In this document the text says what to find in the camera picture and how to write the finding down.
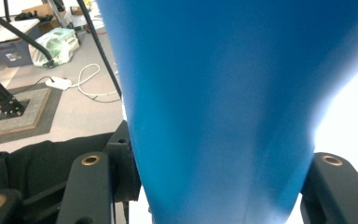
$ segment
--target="black pole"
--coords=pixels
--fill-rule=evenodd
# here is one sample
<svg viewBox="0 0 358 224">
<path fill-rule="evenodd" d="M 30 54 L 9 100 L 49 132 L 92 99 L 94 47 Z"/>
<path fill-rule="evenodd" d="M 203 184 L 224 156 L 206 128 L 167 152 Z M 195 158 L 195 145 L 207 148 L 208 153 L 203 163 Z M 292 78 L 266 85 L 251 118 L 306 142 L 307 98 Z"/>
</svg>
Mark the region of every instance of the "black pole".
<svg viewBox="0 0 358 224">
<path fill-rule="evenodd" d="M 48 67 L 54 67 L 54 61 L 50 55 L 50 53 L 39 43 L 34 41 L 32 38 L 30 38 L 28 35 L 23 34 L 21 31 L 19 31 L 16 27 L 8 23 L 7 21 L 0 18 L 0 25 L 7 28 L 11 33 L 17 35 L 19 38 L 25 40 L 30 45 L 34 46 L 36 49 L 40 50 L 48 59 L 48 63 L 44 64 L 44 66 Z"/>
<path fill-rule="evenodd" d="M 4 0 L 4 6 L 5 6 L 5 16 L 6 16 L 6 18 L 7 18 L 7 22 L 11 22 L 10 13 L 8 12 L 8 3 L 7 3 L 7 0 Z"/>
<path fill-rule="evenodd" d="M 116 91 L 118 93 L 118 96 L 121 98 L 121 89 L 118 86 L 117 79 L 115 77 L 115 74 L 110 67 L 109 62 L 106 59 L 106 55 L 104 54 L 103 47 L 101 46 L 100 39 L 98 38 L 97 32 L 95 31 L 94 24 L 92 23 L 92 20 L 90 18 L 89 11 L 86 8 L 86 5 L 84 4 L 83 0 L 77 0 L 81 10 L 83 11 L 84 18 L 86 18 L 87 25 L 89 26 L 89 29 L 91 30 L 92 37 L 94 38 L 95 45 L 97 45 L 98 51 L 100 51 L 101 57 L 103 58 L 103 63 L 106 66 L 107 72 L 109 73 L 110 77 L 112 78 L 113 83 L 115 84 Z"/>
<path fill-rule="evenodd" d="M 0 111 L 1 119 L 15 118 L 24 114 L 25 106 L 22 105 L 5 87 L 0 83 Z"/>
</svg>

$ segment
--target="bright light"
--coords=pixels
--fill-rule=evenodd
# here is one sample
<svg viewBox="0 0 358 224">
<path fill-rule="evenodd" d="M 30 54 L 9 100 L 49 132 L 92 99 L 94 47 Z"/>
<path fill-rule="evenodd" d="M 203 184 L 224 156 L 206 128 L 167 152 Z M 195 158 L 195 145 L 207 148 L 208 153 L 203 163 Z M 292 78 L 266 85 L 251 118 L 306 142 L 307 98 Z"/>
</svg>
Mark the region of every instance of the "bright light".
<svg viewBox="0 0 358 224">
<path fill-rule="evenodd" d="M 329 152 L 349 161 L 358 172 L 358 74 L 335 97 L 319 125 L 315 152 Z M 302 223 L 301 195 L 286 224 Z"/>
</svg>

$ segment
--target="black bracket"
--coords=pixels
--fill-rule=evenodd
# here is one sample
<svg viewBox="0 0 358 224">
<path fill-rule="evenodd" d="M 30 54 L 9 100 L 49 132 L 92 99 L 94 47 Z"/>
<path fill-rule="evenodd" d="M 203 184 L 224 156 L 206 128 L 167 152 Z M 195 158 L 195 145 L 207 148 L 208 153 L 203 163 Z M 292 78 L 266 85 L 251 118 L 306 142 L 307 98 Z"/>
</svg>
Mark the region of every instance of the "black bracket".
<svg viewBox="0 0 358 224">
<path fill-rule="evenodd" d="M 19 102 L 4 86 L 0 83 L 0 119 L 9 119 L 22 116 L 27 103 Z"/>
<path fill-rule="evenodd" d="M 111 223 L 114 197 L 109 160 L 103 152 L 78 157 L 72 164 L 57 224 Z"/>
<path fill-rule="evenodd" d="M 14 217 L 17 208 L 21 204 L 21 194 L 14 189 L 0 189 L 0 224 L 21 223 Z"/>
<path fill-rule="evenodd" d="M 315 153 L 301 193 L 305 224 L 358 224 L 358 173 L 343 158 Z"/>
</svg>

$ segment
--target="white power strip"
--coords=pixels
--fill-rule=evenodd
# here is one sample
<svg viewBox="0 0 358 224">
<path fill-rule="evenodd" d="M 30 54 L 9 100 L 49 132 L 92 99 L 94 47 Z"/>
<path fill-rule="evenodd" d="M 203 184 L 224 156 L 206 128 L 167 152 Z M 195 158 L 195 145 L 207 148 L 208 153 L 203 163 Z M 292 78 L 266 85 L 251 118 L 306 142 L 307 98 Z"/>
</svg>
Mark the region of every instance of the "white power strip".
<svg viewBox="0 0 358 224">
<path fill-rule="evenodd" d="M 72 81 L 60 77 L 52 77 L 46 81 L 46 85 L 52 88 L 66 91 L 70 86 L 72 86 Z"/>
</svg>

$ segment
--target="blue fabric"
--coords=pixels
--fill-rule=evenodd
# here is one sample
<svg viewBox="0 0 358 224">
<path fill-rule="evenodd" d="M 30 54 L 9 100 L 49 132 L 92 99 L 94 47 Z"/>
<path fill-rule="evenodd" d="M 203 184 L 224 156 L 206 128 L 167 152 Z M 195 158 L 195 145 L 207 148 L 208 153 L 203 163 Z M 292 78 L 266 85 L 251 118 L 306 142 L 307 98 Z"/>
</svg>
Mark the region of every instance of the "blue fabric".
<svg viewBox="0 0 358 224">
<path fill-rule="evenodd" d="M 356 59 L 358 1 L 99 6 L 156 222 L 283 223 Z"/>
</svg>

